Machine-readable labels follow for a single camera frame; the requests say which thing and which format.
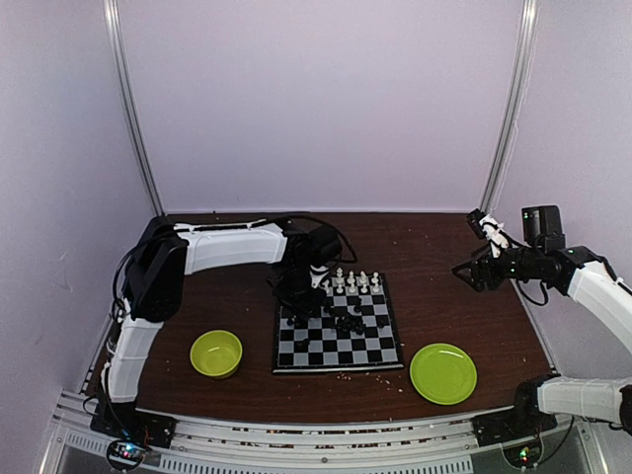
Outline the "black and grey chessboard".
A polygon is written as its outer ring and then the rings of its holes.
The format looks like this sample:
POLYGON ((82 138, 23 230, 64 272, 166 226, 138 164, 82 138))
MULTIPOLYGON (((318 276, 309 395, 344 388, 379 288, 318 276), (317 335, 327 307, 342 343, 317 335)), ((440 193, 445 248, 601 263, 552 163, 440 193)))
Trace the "black and grey chessboard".
POLYGON ((404 366, 386 275, 337 272, 322 288, 320 314, 301 320, 276 309, 272 373, 373 371, 404 366))

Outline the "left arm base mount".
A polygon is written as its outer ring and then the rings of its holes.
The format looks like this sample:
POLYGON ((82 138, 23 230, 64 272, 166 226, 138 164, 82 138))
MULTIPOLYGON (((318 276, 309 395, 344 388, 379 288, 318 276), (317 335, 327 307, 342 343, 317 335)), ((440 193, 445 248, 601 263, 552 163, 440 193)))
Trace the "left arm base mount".
POLYGON ((177 420, 170 416, 138 411, 135 400, 116 403, 107 370, 96 395, 98 403, 90 422, 92 431, 131 441, 141 447, 171 446, 177 420))

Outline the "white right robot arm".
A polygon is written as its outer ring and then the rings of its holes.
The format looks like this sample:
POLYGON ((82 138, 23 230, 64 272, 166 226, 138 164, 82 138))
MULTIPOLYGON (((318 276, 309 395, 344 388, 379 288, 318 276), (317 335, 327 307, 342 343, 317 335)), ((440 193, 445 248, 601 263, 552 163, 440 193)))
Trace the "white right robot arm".
MULTIPOLYGON (((485 245, 452 273, 477 292, 495 290, 504 281, 538 281, 588 310, 625 348, 631 346, 631 289, 608 259, 585 246, 569 247, 556 205, 521 211, 522 243, 516 242, 491 214, 476 208, 466 221, 485 245)), ((536 435, 554 427, 557 415, 610 423, 631 431, 631 380, 582 379, 548 374, 522 382, 513 407, 475 419, 481 443, 536 435)))

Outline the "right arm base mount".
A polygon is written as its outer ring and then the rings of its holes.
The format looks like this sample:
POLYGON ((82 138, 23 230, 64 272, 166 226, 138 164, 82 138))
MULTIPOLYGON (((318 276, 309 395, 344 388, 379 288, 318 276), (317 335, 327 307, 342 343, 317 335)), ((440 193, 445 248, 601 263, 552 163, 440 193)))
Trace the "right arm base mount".
POLYGON ((513 396, 513 406, 499 412, 479 415, 472 427, 479 446, 536 436, 557 427, 556 417, 539 410, 537 389, 559 374, 546 374, 521 382, 513 396))

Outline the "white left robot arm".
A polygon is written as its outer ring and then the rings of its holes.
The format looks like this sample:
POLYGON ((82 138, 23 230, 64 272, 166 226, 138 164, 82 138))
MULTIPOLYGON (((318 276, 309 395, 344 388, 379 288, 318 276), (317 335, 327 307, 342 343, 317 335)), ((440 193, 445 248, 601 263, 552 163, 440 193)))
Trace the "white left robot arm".
POLYGON ((224 269, 269 266, 276 302, 308 319, 323 305, 321 284, 345 251, 357 260, 349 238, 335 224, 305 213, 210 224, 151 219, 113 278, 112 323, 92 430, 139 440, 174 426, 168 417, 141 415, 137 398, 150 350, 167 321, 180 312, 188 279, 224 269))

